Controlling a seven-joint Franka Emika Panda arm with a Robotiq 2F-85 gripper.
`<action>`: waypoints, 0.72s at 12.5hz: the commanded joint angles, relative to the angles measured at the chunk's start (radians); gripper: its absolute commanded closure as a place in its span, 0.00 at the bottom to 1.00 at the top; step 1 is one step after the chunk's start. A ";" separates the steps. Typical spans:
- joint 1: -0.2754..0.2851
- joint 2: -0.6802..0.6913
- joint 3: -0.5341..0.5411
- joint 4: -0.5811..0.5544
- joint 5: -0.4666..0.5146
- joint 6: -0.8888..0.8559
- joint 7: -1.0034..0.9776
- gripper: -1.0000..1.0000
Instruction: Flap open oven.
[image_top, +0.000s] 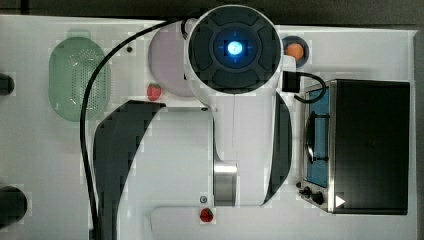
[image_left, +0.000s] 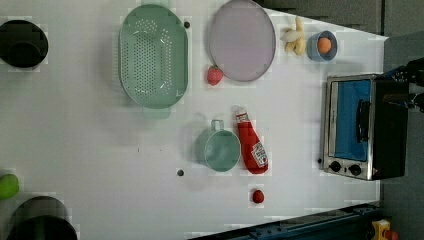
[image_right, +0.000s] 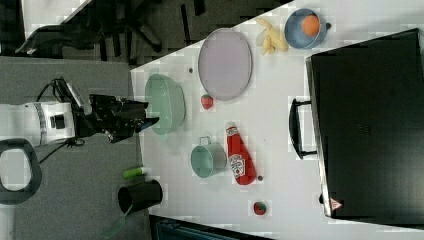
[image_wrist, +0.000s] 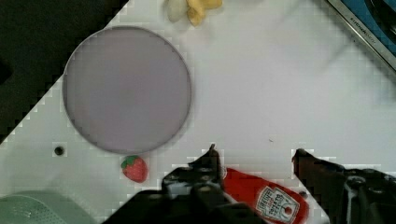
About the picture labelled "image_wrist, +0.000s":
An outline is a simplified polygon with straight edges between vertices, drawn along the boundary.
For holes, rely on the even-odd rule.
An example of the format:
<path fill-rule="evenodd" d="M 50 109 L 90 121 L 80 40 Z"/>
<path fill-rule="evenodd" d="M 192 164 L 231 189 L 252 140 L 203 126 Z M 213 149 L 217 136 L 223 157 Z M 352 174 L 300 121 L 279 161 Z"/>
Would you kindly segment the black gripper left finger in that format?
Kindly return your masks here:
<path fill-rule="evenodd" d="M 206 184 L 223 189 L 220 155 L 215 144 L 211 144 L 198 159 L 166 175 L 162 180 L 162 191 L 175 199 L 177 196 L 190 195 L 194 187 Z"/>

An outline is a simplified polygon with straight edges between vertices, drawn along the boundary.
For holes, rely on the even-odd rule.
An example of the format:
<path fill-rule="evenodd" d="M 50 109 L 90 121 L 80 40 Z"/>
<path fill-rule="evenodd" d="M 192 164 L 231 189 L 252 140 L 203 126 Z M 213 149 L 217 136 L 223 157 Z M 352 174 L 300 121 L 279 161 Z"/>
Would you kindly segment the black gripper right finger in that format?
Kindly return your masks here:
<path fill-rule="evenodd" d="M 299 148 L 293 172 L 331 224 L 396 224 L 396 182 L 375 169 L 347 169 Z"/>

